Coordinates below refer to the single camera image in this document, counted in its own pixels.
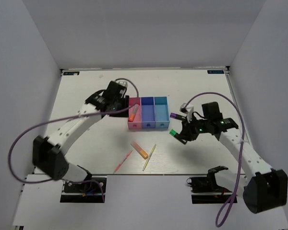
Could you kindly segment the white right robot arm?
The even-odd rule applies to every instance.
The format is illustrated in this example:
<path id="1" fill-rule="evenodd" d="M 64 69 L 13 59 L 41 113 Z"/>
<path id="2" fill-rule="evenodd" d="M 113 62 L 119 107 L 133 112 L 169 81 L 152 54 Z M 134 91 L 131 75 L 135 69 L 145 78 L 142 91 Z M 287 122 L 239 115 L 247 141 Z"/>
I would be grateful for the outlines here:
<path id="1" fill-rule="evenodd" d="M 244 171 L 245 177 L 236 183 L 236 174 L 226 166 L 208 170 L 206 177 L 191 178 L 190 185 L 195 193 L 223 192 L 237 189 L 247 208 L 254 214 L 267 211 L 287 203 L 288 176 L 283 170 L 275 170 L 259 154 L 242 140 L 239 126 L 232 118 L 224 118 L 217 102 L 202 105 L 203 117 L 194 116 L 192 106 L 182 105 L 183 115 L 171 113 L 170 117 L 180 120 L 182 131 L 170 134 L 182 144 L 194 141 L 200 134 L 209 133 L 225 146 Z"/>

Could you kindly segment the orange clear-cap highlighter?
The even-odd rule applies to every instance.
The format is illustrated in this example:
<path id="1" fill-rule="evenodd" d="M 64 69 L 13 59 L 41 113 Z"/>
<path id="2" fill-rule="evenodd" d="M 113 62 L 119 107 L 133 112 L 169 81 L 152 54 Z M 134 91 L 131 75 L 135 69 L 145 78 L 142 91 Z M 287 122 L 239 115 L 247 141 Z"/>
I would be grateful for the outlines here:
<path id="1" fill-rule="evenodd" d="M 137 144 L 135 141 L 131 143 L 131 146 L 146 160 L 148 158 L 148 154 Z"/>

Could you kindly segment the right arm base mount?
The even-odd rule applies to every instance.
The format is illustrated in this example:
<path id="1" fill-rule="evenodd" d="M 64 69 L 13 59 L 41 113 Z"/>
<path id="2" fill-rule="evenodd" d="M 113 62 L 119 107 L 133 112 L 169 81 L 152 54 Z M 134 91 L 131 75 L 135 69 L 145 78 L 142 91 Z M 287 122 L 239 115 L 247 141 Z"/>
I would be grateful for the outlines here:
<path id="1" fill-rule="evenodd" d="M 218 185 L 212 188 L 203 176 L 189 177 L 186 184 L 191 188 L 192 204 L 223 204 L 232 195 L 230 190 Z"/>

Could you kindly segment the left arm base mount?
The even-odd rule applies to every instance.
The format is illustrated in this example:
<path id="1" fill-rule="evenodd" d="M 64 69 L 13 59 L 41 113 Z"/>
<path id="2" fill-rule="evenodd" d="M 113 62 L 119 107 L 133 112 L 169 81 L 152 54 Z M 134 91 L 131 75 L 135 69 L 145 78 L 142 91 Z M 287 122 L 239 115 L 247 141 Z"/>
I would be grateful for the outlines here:
<path id="1" fill-rule="evenodd" d="M 95 182 L 75 184 L 69 181 L 63 183 L 60 196 L 61 203 L 104 203 L 106 198 L 106 176 L 93 176 Z"/>

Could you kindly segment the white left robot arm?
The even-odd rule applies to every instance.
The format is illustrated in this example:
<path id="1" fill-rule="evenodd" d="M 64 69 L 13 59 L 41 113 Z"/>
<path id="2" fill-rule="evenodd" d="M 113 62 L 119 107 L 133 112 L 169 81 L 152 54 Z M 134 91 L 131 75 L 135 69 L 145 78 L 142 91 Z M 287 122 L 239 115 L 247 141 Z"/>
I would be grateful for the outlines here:
<path id="1" fill-rule="evenodd" d="M 76 118 L 70 118 L 57 131 L 33 141 L 33 165 L 52 180 L 74 182 L 81 191 L 91 188 L 91 174 L 85 168 L 68 162 L 65 158 L 74 142 L 93 124 L 100 121 L 109 112 L 110 116 L 127 117 L 129 96 L 126 81 L 111 81 L 105 90 L 99 90 L 89 96 Z"/>

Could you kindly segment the pink thin pen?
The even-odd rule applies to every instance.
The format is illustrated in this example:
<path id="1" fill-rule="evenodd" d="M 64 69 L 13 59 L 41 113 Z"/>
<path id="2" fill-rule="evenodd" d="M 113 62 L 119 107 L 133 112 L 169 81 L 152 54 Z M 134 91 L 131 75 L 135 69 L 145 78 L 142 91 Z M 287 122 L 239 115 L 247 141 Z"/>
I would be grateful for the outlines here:
<path id="1" fill-rule="evenodd" d="M 123 160 L 117 165 L 117 167 L 115 168 L 115 170 L 113 171 L 113 173 L 115 174 L 119 169 L 120 167 L 124 164 L 124 162 L 127 160 L 127 158 L 131 155 L 133 150 L 130 150 L 127 155 L 123 158 Z"/>

